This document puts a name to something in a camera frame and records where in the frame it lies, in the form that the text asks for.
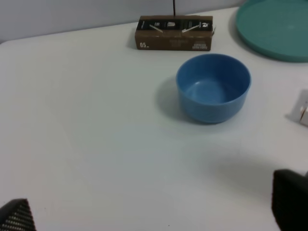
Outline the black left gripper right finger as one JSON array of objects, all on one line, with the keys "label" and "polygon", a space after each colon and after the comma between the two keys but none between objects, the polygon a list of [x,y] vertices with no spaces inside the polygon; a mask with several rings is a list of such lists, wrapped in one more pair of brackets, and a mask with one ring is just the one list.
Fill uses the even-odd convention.
[{"label": "black left gripper right finger", "polygon": [[282,231],[308,230],[308,176],[288,169],[273,173],[271,209]]}]

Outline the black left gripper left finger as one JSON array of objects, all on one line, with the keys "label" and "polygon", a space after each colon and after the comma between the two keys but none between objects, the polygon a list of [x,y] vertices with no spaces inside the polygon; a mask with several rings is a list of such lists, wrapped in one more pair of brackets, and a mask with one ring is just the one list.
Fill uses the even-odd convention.
[{"label": "black left gripper left finger", "polygon": [[0,230],[36,231],[27,199],[13,199],[0,208]]}]

